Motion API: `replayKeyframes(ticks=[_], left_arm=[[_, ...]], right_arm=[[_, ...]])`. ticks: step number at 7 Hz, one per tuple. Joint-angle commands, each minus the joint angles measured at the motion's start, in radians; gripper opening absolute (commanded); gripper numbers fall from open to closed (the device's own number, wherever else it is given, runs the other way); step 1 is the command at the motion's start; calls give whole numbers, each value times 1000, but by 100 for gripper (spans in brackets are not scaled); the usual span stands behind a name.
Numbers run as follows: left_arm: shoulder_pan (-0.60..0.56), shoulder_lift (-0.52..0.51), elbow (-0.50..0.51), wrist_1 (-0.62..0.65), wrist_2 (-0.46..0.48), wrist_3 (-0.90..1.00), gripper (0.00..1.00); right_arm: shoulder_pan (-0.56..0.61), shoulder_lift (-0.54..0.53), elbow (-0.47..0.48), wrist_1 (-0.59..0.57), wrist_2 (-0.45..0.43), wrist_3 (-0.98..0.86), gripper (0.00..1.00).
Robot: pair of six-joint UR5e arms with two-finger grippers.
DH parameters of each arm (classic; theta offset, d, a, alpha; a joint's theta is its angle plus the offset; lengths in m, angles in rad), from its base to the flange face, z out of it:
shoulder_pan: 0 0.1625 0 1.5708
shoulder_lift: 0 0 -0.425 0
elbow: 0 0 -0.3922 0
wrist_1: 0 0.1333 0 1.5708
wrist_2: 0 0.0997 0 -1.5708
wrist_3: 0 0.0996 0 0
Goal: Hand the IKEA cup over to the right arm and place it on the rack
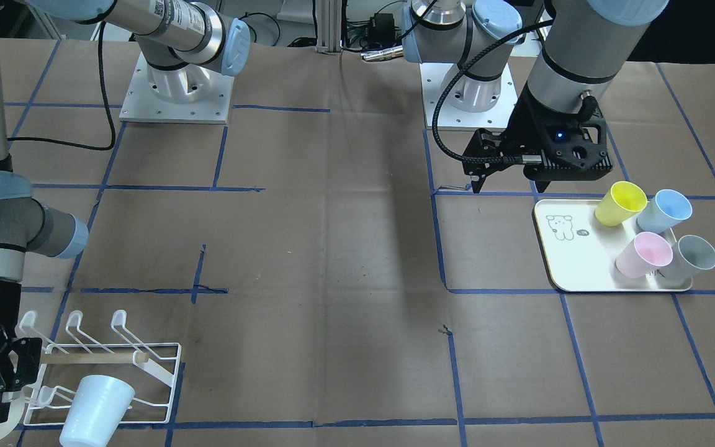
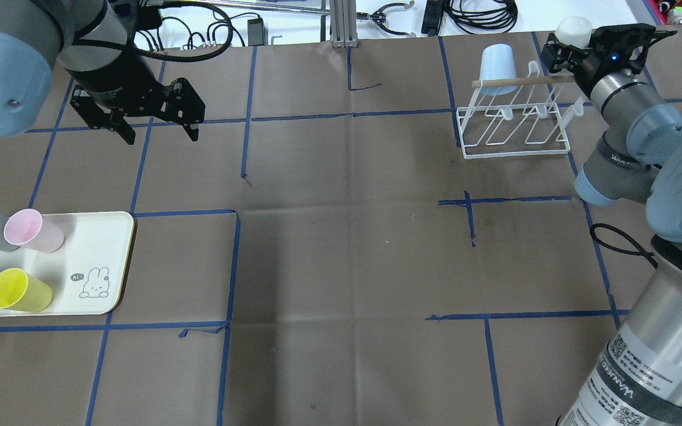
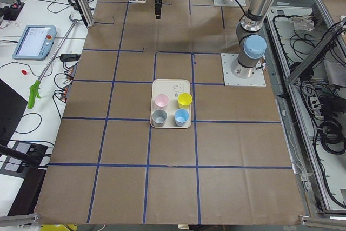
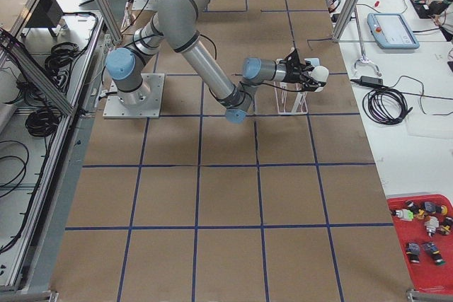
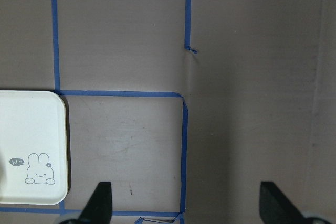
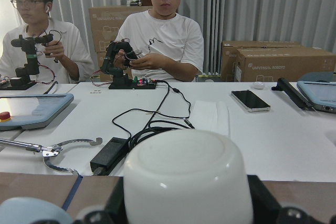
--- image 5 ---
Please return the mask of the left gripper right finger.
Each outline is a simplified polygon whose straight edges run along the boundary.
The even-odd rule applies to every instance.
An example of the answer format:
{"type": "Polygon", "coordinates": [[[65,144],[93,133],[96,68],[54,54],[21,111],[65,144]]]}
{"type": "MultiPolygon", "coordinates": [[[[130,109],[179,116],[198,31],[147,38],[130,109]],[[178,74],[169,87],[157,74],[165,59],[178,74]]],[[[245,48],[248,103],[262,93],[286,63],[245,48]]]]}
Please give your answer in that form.
{"type": "Polygon", "coordinates": [[[274,182],[261,182],[259,191],[259,215],[263,223],[312,223],[274,182]]]}

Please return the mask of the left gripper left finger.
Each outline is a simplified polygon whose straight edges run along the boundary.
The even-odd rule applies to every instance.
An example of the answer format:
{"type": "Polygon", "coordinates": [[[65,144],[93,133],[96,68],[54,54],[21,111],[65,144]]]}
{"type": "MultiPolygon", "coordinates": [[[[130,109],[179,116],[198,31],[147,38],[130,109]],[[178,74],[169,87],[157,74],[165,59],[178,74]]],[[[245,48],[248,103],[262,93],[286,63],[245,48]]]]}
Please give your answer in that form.
{"type": "Polygon", "coordinates": [[[111,182],[99,182],[78,217],[79,223],[110,223],[112,218],[111,182]]]}

